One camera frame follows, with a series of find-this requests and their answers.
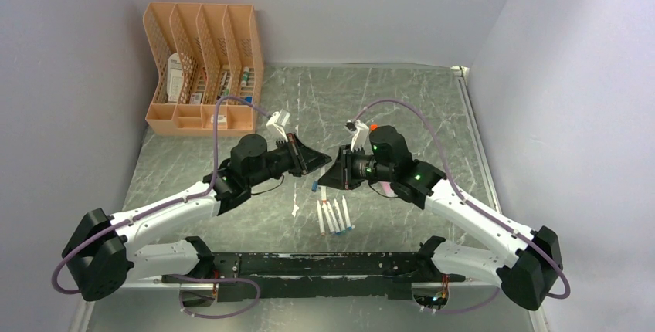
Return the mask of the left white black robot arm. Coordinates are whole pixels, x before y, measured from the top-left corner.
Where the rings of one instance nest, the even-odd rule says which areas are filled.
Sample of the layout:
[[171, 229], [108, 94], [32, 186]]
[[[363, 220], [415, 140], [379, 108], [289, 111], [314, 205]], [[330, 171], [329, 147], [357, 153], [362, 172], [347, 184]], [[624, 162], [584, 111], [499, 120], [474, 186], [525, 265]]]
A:
[[157, 245], [155, 240], [189, 223], [226, 214], [249, 200], [254, 186], [289, 174], [303, 177], [331, 162], [305, 146], [294, 133], [273, 150], [258, 134], [242, 137], [201, 181], [169, 198], [128, 212], [86, 213], [62, 251], [58, 270], [67, 268], [72, 292], [86, 301], [101, 300], [126, 281], [159, 275], [188, 276], [201, 283], [214, 270], [209, 247], [197, 237]]

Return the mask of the purple pink highlighter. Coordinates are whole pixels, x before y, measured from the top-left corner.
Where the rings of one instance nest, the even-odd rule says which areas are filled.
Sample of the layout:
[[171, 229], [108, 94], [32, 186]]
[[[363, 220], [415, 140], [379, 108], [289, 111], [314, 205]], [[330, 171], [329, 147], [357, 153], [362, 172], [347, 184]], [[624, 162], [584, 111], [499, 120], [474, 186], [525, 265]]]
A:
[[380, 181], [379, 182], [380, 187], [382, 188], [382, 192], [385, 197], [387, 198], [396, 198], [397, 194], [393, 191], [391, 188], [391, 185], [388, 182], [385, 181]]

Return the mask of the white pen green cap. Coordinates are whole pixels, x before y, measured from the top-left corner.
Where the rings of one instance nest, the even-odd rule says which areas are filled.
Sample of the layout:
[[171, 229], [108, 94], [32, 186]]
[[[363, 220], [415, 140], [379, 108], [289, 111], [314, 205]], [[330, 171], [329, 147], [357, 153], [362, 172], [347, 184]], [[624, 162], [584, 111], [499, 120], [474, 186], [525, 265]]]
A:
[[330, 214], [330, 217], [331, 217], [331, 221], [332, 221], [333, 226], [334, 226], [334, 231], [335, 231], [335, 233], [336, 233], [337, 235], [339, 235], [339, 234], [341, 233], [341, 227], [340, 227], [340, 225], [339, 225], [339, 223], [338, 223], [338, 220], [337, 220], [336, 214], [334, 213], [334, 209], [333, 209], [333, 207], [332, 207], [332, 205], [331, 205], [330, 202], [327, 202], [327, 209], [328, 209], [328, 211], [329, 211], [329, 214]]

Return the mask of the white pen blue cap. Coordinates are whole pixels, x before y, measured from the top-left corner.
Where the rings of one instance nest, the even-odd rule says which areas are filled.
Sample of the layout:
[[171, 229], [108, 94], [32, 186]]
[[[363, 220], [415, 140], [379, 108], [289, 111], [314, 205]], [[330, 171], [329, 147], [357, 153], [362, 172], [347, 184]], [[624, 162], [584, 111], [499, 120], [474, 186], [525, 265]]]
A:
[[346, 229], [347, 230], [352, 230], [353, 225], [351, 224], [351, 218], [350, 218], [349, 211], [348, 211], [348, 203], [347, 203], [346, 198], [344, 196], [341, 197], [341, 203], [342, 203], [344, 223], [346, 225]]

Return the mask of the white pen grey cap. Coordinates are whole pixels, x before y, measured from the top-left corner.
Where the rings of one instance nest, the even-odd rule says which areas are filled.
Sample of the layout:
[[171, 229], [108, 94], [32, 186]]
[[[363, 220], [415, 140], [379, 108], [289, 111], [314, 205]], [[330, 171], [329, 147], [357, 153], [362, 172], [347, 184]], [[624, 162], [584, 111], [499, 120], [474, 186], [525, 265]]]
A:
[[333, 224], [333, 221], [332, 221], [332, 219], [331, 219], [331, 214], [330, 214], [330, 212], [329, 212], [327, 202], [326, 202], [326, 201], [322, 201], [322, 203], [321, 203], [321, 207], [322, 207], [322, 210], [323, 210], [323, 213], [324, 213], [324, 216], [325, 216], [325, 222], [327, 223], [327, 226], [328, 226], [329, 232], [330, 232], [331, 234], [335, 234], [336, 231], [335, 231], [335, 229], [334, 229], [334, 224]]

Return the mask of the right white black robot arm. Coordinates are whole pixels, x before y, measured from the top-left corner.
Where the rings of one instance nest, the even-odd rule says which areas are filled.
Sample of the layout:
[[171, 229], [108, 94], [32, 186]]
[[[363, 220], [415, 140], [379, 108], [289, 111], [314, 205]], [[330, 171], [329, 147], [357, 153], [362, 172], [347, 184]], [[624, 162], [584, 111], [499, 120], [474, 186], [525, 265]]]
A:
[[353, 134], [353, 145], [339, 147], [320, 186], [351, 191], [364, 182], [386, 182], [404, 202], [441, 216], [481, 242], [482, 249], [438, 238], [417, 260], [427, 281], [453, 274], [500, 288], [518, 306], [536, 311], [550, 297], [563, 270], [558, 235], [534, 230], [494, 211], [454, 184], [432, 164], [415, 159], [405, 138], [391, 126]]

